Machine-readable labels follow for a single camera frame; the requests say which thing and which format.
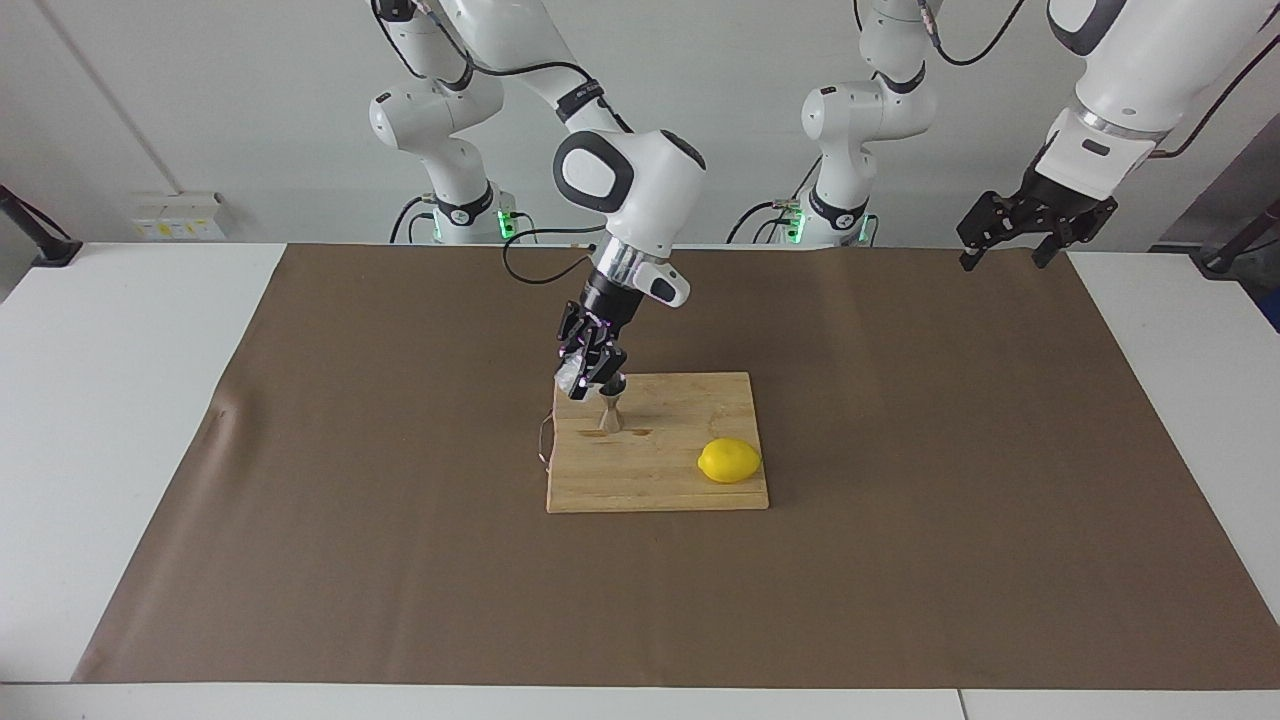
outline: white wall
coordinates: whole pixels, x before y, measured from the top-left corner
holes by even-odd
[[[671,128],[707,156],[686,242],[721,241],[748,205],[787,195],[817,156],[799,122],[808,91],[869,74],[846,0],[547,5],[632,126]],[[948,4],[948,50],[980,47],[1010,5]],[[982,64],[929,68],[942,100],[934,128],[874,147],[884,245],[956,246],[955,223],[982,191],[1016,187],[1083,61],[1052,38],[1044,0],[1032,0]],[[127,195],[166,190],[150,146],[182,190],[223,193],[238,220],[233,240],[384,242],[394,213],[426,188],[416,161],[367,127],[369,99],[403,77],[361,0],[3,0],[0,177],[79,237],[127,240]],[[1158,238],[1276,114],[1277,88],[1280,54],[1193,151],[1123,187],[1097,245],[1142,250]],[[517,83],[507,109],[467,133],[544,227],[591,219],[550,182],[562,136]]]

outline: yellow lemon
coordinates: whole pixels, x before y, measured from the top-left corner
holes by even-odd
[[[760,454],[737,438],[721,437],[703,448],[698,469],[717,483],[740,483],[760,469]]]

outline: white robotic arm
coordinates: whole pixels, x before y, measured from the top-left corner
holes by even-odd
[[[929,5],[937,12],[942,0]],[[874,78],[819,87],[804,104],[804,129],[822,149],[822,167],[814,186],[801,191],[796,242],[849,243],[876,179],[876,158],[864,143],[920,135],[937,114],[937,94],[924,73],[929,37],[916,0],[870,3],[859,47]]]
[[[1051,0],[1053,35],[1087,69],[1018,192],[983,193],[956,227],[964,268],[1023,233],[1048,233],[1032,256],[1041,268],[1093,240],[1120,182],[1274,9],[1275,0]]]
[[[525,82],[570,131],[556,152],[557,188],[575,205],[605,217],[579,302],[561,322],[562,389],[581,400],[591,388],[621,392],[626,352],[616,345],[644,296],[676,307],[689,283],[667,261],[689,220],[707,165],[668,131],[632,133],[600,83],[573,59],[540,0],[442,0],[475,60]]]
[[[435,192],[440,242],[502,240],[515,200],[489,181],[480,150],[453,137],[502,110],[502,81],[472,73],[444,29],[408,0],[375,0],[371,6],[415,74],[369,104],[374,132],[421,159]]]

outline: table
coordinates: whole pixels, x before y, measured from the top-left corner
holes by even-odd
[[[28,683],[0,687],[4,717],[1280,716],[1280,692],[29,684],[70,676],[282,252],[92,245],[0,305],[0,682]],[[1280,336],[1185,258],[1069,258],[1280,618]]]

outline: black stand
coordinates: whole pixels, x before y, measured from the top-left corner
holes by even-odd
[[[0,211],[9,215],[9,219],[40,247],[40,258],[31,263],[32,268],[65,268],[84,245],[78,240],[61,240],[49,234],[49,231],[27,211],[27,205],[3,184],[0,184]]]

